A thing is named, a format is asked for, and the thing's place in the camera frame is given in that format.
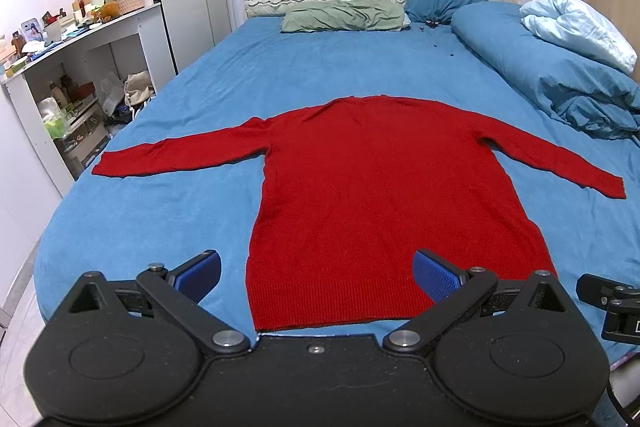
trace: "blue blanket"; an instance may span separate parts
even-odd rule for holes
[[[640,149],[631,140],[593,139],[551,120],[470,52],[450,26],[281,34],[280,22],[246,22],[169,83],[108,150],[236,126],[252,116],[267,118],[342,96],[440,100],[515,125],[623,176],[628,200],[609,200],[496,153],[572,295],[584,272],[640,284]],[[257,157],[144,178],[104,178],[86,171],[60,204],[40,244],[35,282],[44,316],[51,316],[87,270],[100,270],[111,280],[130,279],[149,262],[174,267],[215,248],[222,257],[222,279],[201,304],[255,339],[244,266],[263,167],[264,159]],[[599,335],[604,314],[581,309]],[[380,338],[398,324],[314,332],[375,333]],[[629,349],[605,346],[611,360]]]
[[[469,4],[453,31],[514,88],[554,120],[593,136],[628,138],[640,130],[640,87],[626,74],[534,36],[519,6]]]

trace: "floor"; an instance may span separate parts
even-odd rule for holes
[[[22,367],[43,327],[31,279],[0,344],[0,427],[31,427],[42,419],[24,384]]]

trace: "white desk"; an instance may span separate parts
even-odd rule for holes
[[[25,133],[62,197],[66,196],[73,186],[74,178],[42,123],[37,106],[40,100],[34,99],[33,91],[42,92],[42,89],[46,89],[46,81],[52,80],[47,73],[61,64],[64,71],[79,84],[99,82],[105,78],[108,71],[114,70],[113,55],[110,48],[106,49],[104,46],[132,35],[138,35],[140,38],[146,67],[156,92],[159,92],[175,76],[159,4],[124,15],[60,44],[11,78],[2,81]]]

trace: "metal bolt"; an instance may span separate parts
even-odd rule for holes
[[[312,355],[321,355],[324,353],[324,346],[321,346],[320,344],[311,344],[306,348],[306,350],[308,350]]]
[[[393,331],[389,335],[389,342],[398,347],[411,347],[420,342],[420,335],[411,330]]]
[[[236,330],[222,330],[213,335],[211,340],[220,347],[234,347],[244,341],[244,335]]]

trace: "ribbed hem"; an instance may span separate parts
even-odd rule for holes
[[[411,277],[254,283],[247,277],[257,331],[408,319],[433,304]]]

